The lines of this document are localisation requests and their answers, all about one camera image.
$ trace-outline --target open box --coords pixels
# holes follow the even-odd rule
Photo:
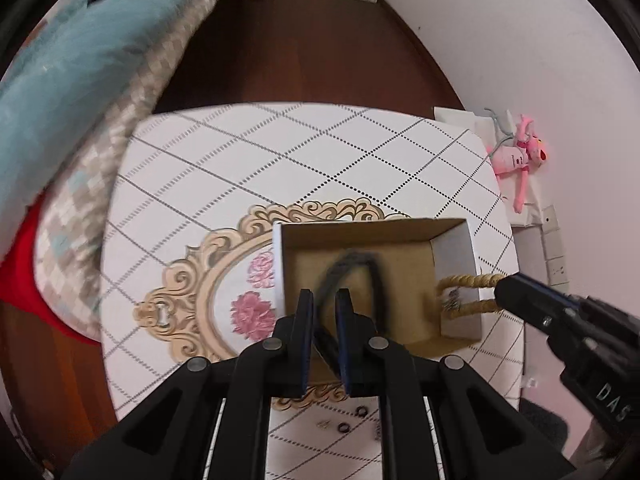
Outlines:
[[[482,339],[479,314],[442,320],[436,284],[453,274],[479,273],[473,237],[464,219],[407,218],[364,222],[279,223],[273,229],[276,307],[295,312],[301,288],[317,290],[324,275],[349,250],[377,255],[388,296],[391,339],[409,352],[434,358]],[[352,272],[340,284],[350,290],[354,310],[371,316],[371,292],[365,269]],[[460,290],[462,303],[480,299],[477,289]],[[335,335],[332,304],[322,322]],[[310,384],[335,382],[336,377],[314,352]]]

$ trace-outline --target rope handle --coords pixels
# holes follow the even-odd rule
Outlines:
[[[480,274],[473,276],[472,274],[457,274],[442,278],[436,286],[436,296],[441,297],[442,293],[453,286],[464,286],[466,288],[492,288],[505,277],[504,274]],[[472,301],[471,303],[461,304],[456,308],[442,309],[442,317],[444,319],[456,319],[461,316],[471,316],[472,314],[482,314],[485,312],[499,312],[502,310],[498,307],[495,300]]]

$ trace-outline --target pink flower print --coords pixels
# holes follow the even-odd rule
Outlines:
[[[250,290],[240,294],[231,305],[231,321],[236,326],[234,333],[243,334],[251,341],[261,341],[271,335],[276,325],[276,314],[271,308],[271,301],[260,299],[260,292]]]
[[[271,288],[273,286],[273,253],[271,249],[258,254],[249,264],[247,282],[253,288]]]

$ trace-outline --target wooden floor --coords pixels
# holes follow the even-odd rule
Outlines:
[[[433,117],[461,107],[393,14],[354,0],[221,0],[191,40],[156,111],[310,101]],[[0,367],[37,455],[64,469],[115,422],[100,349],[0,306]]]

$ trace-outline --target table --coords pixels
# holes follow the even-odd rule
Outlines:
[[[518,270],[486,150],[468,130],[300,103],[143,121],[118,174],[102,253],[102,348],[117,417],[190,356],[228,358],[269,332],[282,313],[270,309],[272,254],[256,234],[278,219],[391,214],[467,218],[481,271]],[[225,255],[232,263],[221,267]],[[258,309],[260,322],[242,322],[234,312],[243,308]],[[457,353],[517,406],[523,324],[505,312],[482,316],[483,341]],[[381,478],[377,400],[339,400],[339,390],[313,397],[323,402],[272,410],[267,478]],[[366,418],[354,414],[362,404]],[[340,422],[352,431],[338,433]]]

